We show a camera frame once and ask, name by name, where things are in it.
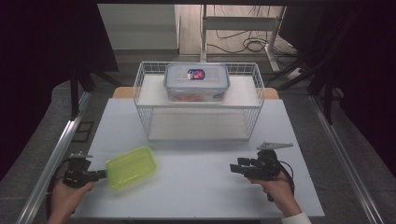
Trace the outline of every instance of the lime green container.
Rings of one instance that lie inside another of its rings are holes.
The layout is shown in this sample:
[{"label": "lime green container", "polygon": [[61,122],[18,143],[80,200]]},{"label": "lime green container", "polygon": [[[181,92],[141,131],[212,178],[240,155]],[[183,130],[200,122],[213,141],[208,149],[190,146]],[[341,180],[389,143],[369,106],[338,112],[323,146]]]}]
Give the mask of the lime green container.
[{"label": "lime green container", "polygon": [[157,164],[149,147],[138,147],[106,162],[107,179],[113,189],[152,175]]}]

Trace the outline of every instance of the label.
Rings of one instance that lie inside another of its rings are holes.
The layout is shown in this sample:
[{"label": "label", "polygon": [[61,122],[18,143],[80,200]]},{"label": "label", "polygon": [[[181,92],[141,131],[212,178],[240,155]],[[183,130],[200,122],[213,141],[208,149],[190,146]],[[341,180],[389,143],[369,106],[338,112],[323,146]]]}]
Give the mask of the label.
[{"label": "label", "polygon": [[204,79],[205,72],[203,69],[190,69],[187,73],[189,79]]}]

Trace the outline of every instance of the white shelf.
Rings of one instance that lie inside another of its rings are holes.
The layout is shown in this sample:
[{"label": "white shelf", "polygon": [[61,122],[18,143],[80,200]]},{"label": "white shelf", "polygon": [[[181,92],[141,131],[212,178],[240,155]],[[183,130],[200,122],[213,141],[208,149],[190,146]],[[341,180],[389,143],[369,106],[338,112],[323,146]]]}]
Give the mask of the white shelf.
[{"label": "white shelf", "polygon": [[249,133],[243,110],[155,108],[148,139],[243,141]]},{"label": "white shelf", "polygon": [[257,89],[251,76],[230,76],[230,88],[222,103],[173,103],[163,87],[162,75],[145,74],[137,106],[218,105],[235,107],[260,107]]}]

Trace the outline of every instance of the white tabletop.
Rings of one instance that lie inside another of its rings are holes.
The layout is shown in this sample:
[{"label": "white tabletop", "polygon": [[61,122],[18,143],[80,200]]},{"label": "white tabletop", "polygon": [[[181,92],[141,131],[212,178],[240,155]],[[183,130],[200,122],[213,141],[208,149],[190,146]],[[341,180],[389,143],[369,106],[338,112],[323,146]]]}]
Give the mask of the white tabletop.
[{"label": "white tabletop", "polygon": [[121,189],[100,180],[87,193],[74,217],[122,219],[263,219],[282,217],[262,188],[230,172],[238,157],[256,158],[263,141],[293,143],[277,149],[293,168],[295,198],[311,217],[324,216],[285,106],[266,100],[247,142],[149,142],[132,99],[110,99],[92,141],[90,170],[136,147],[149,146],[156,173]]}]

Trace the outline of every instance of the white wire basket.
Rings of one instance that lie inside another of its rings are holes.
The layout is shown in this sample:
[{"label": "white wire basket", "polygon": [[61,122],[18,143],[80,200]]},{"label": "white wire basket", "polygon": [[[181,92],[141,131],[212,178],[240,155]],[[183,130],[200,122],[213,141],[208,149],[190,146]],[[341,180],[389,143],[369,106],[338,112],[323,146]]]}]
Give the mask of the white wire basket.
[{"label": "white wire basket", "polygon": [[221,104],[173,103],[163,86],[169,62],[142,62],[134,103],[148,140],[247,141],[264,103],[264,85],[255,63],[225,63],[230,88]]}]

